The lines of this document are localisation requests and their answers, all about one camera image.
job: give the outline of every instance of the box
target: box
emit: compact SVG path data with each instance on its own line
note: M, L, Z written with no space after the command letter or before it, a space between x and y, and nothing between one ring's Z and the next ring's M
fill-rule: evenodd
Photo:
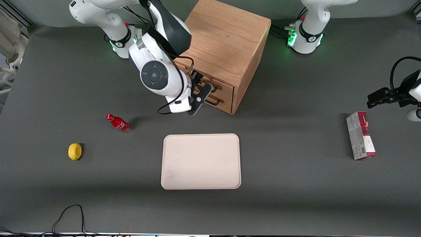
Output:
M182 54L195 60L202 81L216 91L207 104L235 114L260 63L271 20L215 0L199 0L185 21L192 34ZM191 61L177 58L187 72Z
M376 156L373 142L368 132L367 112L356 112L346 119L351 138L354 160L365 160Z

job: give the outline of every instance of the drawer handle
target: drawer handle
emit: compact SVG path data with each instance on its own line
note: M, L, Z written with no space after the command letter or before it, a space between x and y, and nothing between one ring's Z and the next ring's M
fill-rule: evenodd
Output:
M205 100L205 102L206 102L206 103L209 103L209 104L211 104L211 105L217 106L217 105L219 105L219 102L221 102L221 100L220 100L220 99L218 99L218 101L217 101L216 103L213 103L213 102L211 102L211 101L209 101L209 100Z

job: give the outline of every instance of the gray table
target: gray table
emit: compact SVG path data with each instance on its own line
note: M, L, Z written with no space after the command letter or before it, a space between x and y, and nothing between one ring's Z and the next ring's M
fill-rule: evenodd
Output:
M362 162L345 124L388 86L397 59L421 56L415 18L335 19L326 30L311 55L269 36L237 114L205 105L190 117L157 115L165 99L99 28L31 28L0 116L0 224L47 231L78 203L94 232L419 236L421 124L397 104L369 110L378 157ZM418 68L403 62L396 83ZM107 113L134 130L119 133ZM231 132L240 188L161 188L165 136ZM84 144L80 161L67 157L71 143ZM69 210L58 231L79 229L79 210Z

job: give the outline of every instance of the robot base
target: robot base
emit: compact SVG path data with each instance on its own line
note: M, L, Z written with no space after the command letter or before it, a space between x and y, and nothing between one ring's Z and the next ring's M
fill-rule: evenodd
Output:
M309 54L320 45L323 34L319 38L314 37L313 42L307 42L306 38L300 33L300 31L295 30L298 29L302 22L302 20L299 20L289 25L289 28L292 30L292 35L288 38L287 45L298 53Z

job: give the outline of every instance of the bottle cap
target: bottle cap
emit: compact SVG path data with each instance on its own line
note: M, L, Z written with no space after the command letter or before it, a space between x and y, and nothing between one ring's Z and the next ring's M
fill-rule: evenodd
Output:
M112 114L107 114L106 116L106 119L108 120L108 121L112 121L113 119L114 119L114 116L112 115Z

